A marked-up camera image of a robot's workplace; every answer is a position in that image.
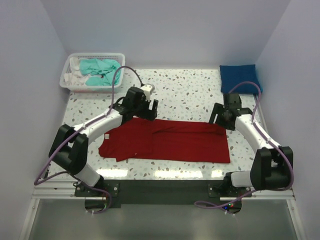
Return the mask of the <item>red t shirt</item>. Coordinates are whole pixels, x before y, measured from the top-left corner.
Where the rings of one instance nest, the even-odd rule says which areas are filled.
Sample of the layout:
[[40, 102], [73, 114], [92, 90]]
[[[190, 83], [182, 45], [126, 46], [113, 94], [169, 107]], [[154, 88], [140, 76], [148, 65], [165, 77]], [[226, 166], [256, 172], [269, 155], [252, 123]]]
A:
[[229, 164], [226, 130], [217, 124], [133, 118], [104, 134], [103, 158]]

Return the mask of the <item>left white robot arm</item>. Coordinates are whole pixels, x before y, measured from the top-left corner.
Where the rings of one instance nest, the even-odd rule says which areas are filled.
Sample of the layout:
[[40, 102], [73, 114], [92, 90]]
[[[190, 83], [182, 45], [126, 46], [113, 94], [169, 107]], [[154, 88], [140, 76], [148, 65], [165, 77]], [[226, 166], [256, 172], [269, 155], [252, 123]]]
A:
[[112, 98], [109, 108], [98, 116], [75, 126], [62, 125], [51, 146], [49, 160], [85, 185], [102, 190], [104, 178], [87, 163], [89, 145], [134, 117], [155, 120], [158, 101], [154, 100], [152, 109], [149, 109], [154, 90], [152, 84], [132, 86], [124, 97], [117, 101]]

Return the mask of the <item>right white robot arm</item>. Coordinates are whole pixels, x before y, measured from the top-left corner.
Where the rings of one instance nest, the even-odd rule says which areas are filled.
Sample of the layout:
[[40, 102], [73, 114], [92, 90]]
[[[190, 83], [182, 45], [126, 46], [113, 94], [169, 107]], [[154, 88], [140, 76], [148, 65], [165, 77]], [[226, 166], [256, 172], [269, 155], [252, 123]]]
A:
[[237, 93], [225, 93], [223, 103], [215, 103], [209, 122], [225, 130], [238, 131], [255, 153], [247, 171], [228, 172], [223, 187], [283, 191], [294, 182], [293, 150], [281, 146], [255, 120], [255, 111], [243, 107]]

